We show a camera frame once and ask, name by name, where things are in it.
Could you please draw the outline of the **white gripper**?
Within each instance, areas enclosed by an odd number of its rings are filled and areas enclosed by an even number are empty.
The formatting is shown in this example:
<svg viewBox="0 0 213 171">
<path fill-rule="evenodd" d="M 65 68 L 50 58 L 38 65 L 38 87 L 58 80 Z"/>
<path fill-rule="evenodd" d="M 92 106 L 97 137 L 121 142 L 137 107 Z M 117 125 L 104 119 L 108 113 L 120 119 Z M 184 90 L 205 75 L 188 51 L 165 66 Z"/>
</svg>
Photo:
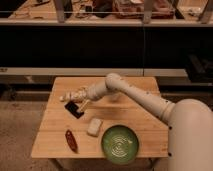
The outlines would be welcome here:
<svg viewBox="0 0 213 171">
<path fill-rule="evenodd" d="M 75 91 L 67 92 L 65 95 L 59 97 L 60 102 L 64 101 L 73 101 L 73 102 L 82 102 L 86 98 L 86 89 L 79 88 Z M 88 105 L 90 104 L 89 99 L 85 99 L 80 107 L 78 108 L 78 112 L 84 112 Z"/>
</svg>

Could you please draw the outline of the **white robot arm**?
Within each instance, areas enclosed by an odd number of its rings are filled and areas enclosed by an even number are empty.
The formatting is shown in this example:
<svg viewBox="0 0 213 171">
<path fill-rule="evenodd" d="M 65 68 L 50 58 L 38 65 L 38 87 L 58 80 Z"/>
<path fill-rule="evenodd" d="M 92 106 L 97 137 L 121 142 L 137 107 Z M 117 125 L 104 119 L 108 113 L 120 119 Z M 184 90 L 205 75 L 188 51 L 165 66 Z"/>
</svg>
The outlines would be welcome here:
<svg viewBox="0 0 213 171">
<path fill-rule="evenodd" d="M 69 101 L 65 108 L 80 118 L 90 101 L 117 92 L 124 93 L 169 126 L 168 171 L 213 171 L 213 111 L 199 100 L 173 103 L 110 73 L 104 81 L 84 90 L 80 107 Z"/>
</svg>

